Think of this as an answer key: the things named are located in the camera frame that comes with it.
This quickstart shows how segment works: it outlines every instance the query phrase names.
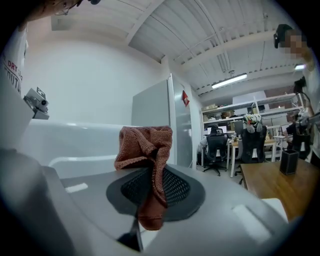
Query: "black container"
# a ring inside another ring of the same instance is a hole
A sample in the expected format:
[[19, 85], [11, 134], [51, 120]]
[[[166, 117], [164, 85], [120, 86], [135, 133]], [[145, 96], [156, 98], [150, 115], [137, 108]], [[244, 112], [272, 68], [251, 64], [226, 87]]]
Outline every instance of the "black container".
[[282, 151], [280, 171], [284, 175], [295, 174], [299, 159], [299, 152], [295, 150]]

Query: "person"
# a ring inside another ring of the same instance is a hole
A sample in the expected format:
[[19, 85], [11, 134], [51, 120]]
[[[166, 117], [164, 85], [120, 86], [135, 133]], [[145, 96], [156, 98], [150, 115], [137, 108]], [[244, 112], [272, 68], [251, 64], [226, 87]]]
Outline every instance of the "person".
[[[21, 87], [24, 62], [28, 48], [28, 22], [52, 15], [67, 15], [83, 0], [38, 0], [35, 8], [25, 17], [11, 35], [0, 59], [0, 149], [16, 149], [34, 113], [22, 100]], [[97, 4], [98, 0], [89, 0]]]
[[52, 15], [66, 15], [68, 11], [79, 6], [83, 0], [42, 0], [24, 21], [15, 29], [1, 54], [0, 84], [9, 83], [21, 95], [24, 62], [28, 49], [27, 25]]
[[[217, 133], [217, 129], [219, 129], [219, 127], [214, 124], [211, 126], [211, 132], [210, 132], [210, 135], [212, 134], [216, 134]], [[208, 146], [208, 141], [207, 141], [207, 136], [205, 136], [199, 143], [198, 145], [198, 149], [197, 149], [197, 152], [198, 153], [201, 153], [202, 152], [202, 148], [207, 148]]]
[[298, 120], [298, 114], [295, 114], [293, 117], [293, 122], [289, 125], [286, 130], [283, 132], [286, 142], [288, 143], [288, 150], [295, 150], [299, 152], [299, 158], [305, 160], [311, 149], [310, 149], [310, 136], [303, 135], [300, 136], [297, 134], [296, 121]]
[[[307, 96], [307, 107], [311, 116], [320, 111], [320, 75], [319, 64], [313, 54], [312, 49], [308, 46], [306, 37], [297, 29], [293, 29], [287, 24], [280, 24], [274, 34], [274, 46], [285, 49], [296, 59], [302, 59], [305, 64], [303, 75], [305, 77], [305, 86], [299, 90]], [[320, 127], [314, 125], [313, 147], [311, 163], [320, 166]]]

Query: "white partition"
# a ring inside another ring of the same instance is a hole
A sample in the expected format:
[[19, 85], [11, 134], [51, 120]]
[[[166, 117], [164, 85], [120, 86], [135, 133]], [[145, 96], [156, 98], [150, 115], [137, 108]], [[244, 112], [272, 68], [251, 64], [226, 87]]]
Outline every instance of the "white partition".
[[114, 171], [123, 125], [32, 119], [18, 151], [56, 169], [60, 178]]

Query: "red sign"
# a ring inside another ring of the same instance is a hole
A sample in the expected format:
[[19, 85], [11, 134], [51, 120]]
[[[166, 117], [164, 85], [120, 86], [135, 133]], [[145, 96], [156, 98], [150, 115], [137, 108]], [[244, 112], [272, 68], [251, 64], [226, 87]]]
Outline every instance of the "red sign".
[[183, 100], [185, 107], [187, 107], [190, 101], [189, 101], [188, 95], [186, 94], [185, 91], [182, 92], [182, 100]]

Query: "fluorescent light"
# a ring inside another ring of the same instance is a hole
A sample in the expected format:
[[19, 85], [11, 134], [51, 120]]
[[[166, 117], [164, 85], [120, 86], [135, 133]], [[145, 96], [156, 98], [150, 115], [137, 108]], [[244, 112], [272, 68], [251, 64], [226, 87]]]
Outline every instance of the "fluorescent light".
[[239, 81], [239, 80], [242, 80], [242, 79], [246, 79], [247, 78], [247, 74], [244, 73], [244, 74], [240, 74], [240, 75], [237, 75], [237, 76], [234, 76], [234, 77], [231, 77], [227, 80], [224, 80], [222, 82], [217, 82], [217, 83], [214, 83], [212, 85], [212, 89], [217, 89], [221, 86], [225, 86], [225, 85], [228, 85], [228, 84], [231, 84], [231, 83], [234, 83], [236, 81]]
[[295, 65], [294, 70], [303, 70], [305, 68], [306, 65], [304, 64], [299, 64], [299, 65]]

